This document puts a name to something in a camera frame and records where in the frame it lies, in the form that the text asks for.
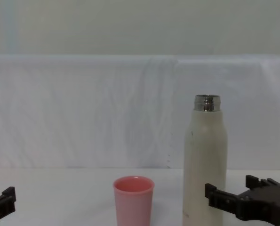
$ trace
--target white table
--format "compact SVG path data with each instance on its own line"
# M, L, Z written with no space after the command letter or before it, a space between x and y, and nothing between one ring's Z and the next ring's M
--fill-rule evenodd
M181 169L0 169L0 193L16 187L16 212L0 226L116 226L112 182L143 175L155 182L152 226L182 225ZM273 178L280 171L229 170L227 191L246 190L245 175ZM226 226L265 226L225 214Z

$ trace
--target cup rim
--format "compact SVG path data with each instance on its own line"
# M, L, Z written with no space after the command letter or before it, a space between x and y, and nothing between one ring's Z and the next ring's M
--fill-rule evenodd
M122 190L120 190L120 189L118 189L118 188L116 187L116 185L117 185L120 181L122 181L122 180L124 180L124 179L129 179L129 178L141 178L141 179L144 179L144 180L148 181L148 182L151 184L151 187L148 188L148 189L146 189L146 190L140 191L140 192L126 192L126 191L122 191ZM154 189L154 181L151 180L150 178L143 177L143 176L126 176L126 177L121 177L121 178L119 178L119 179L116 179L116 180L114 181L114 183L112 184L112 186L113 186L115 192L118 192L118 193L120 193L120 194L139 195L139 194L145 194L145 193L149 193L149 192L153 191L153 189Z

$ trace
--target pink cup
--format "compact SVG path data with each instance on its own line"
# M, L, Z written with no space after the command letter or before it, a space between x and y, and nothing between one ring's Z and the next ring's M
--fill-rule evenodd
M113 183L118 226L150 226L154 182L141 176Z

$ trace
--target water bottle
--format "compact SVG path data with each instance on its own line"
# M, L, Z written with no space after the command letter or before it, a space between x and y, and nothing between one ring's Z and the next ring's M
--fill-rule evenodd
M205 184L224 189L227 133L220 96L197 95L184 146L183 226L222 226L223 212L208 206Z

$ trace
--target white wall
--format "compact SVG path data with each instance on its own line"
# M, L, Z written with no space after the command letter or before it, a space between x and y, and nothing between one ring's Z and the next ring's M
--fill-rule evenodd
M280 54L280 0L0 0L0 53Z

